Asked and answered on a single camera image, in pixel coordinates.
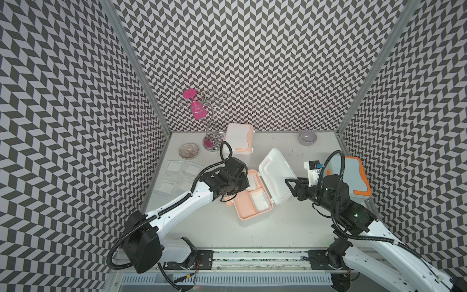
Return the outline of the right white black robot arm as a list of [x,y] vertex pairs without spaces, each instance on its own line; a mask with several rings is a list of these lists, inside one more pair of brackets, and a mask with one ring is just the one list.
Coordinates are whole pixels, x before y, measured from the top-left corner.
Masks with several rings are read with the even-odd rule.
[[305,164],[306,178],[287,178],[293,197],[328,211],[336,238],[325,255],[335,270],[359,272],[391,292],[464,292],[463,277],[451,277],[391,233],[378,217],[352,198],[369,197],[362,161],[334,151],[320,164]]

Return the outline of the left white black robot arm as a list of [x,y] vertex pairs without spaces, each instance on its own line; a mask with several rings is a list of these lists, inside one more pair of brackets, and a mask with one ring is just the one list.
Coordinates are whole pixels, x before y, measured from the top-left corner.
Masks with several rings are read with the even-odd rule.
[[144,273],[166,262],[192,268],[198,249],[186,237],[168,238],[169,232],[199,208],[216,200],[227,203],[249,187],[246,164],[233,156],[228,142],[220,148],[227,148],[228,155],[200,171],[187,192],[146,214],[136,211],[128,217],[123,235],[107,254],[108,268]]

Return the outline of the blue first aid kit box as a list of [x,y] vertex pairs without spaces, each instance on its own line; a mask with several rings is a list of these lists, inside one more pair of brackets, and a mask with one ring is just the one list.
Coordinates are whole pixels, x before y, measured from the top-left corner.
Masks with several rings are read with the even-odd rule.
[[[336,155],[331,159],[325,168],[325,175],[339,175],[341,167],[341,157]],[[343,182],[349,186],[349,201],[363,204],[372,196],[362,161],[357,157],[345,157],[345,169]]]

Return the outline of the white first aid box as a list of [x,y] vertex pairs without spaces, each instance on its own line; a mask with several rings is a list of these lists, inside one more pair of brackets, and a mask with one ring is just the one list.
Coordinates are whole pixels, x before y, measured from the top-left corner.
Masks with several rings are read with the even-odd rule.
[[254,151],[252,139],[254,127],[251,124],[229,124],[224,140],[231,146],[232,156],[250,166],[251,156]]
[[[285,184],[286,178],[296,179],[297,176],[293,172],[287,163],[285,157],[282,155],[279,149],[273,148],[259,164],[259,170],[262,181],[264,182],[266,189],[274,202],[274,208],[282,205],[292,196],[289,188]],[[269,213],[264,220],[267,220],[273,213]],[[253,224],[244,224],[242,226],[250,226]]]

